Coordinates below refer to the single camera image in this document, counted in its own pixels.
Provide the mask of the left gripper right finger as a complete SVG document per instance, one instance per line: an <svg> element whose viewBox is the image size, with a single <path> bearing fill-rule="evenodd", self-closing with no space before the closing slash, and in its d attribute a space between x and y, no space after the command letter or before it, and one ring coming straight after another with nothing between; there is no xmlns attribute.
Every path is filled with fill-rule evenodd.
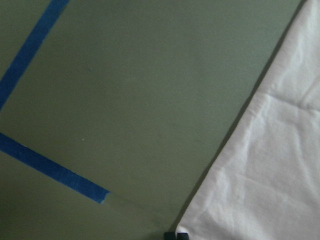
<svg viewBox="0 0 320 240"><path fill-rule="evenodd" d="M178 232L177 240L189 240L189 235L186 232Z"/></svg>

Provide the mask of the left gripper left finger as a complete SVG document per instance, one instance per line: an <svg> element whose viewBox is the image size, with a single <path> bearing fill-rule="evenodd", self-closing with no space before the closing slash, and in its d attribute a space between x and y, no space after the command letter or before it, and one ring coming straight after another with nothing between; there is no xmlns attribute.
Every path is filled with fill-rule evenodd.
<svg viewBox="0 0 320 240"><path fill-rule="evenodd" d="M163 234L163 239L164 240L176 240L177 236L176 236L176 233L174 231L165 232Z"/></svg>

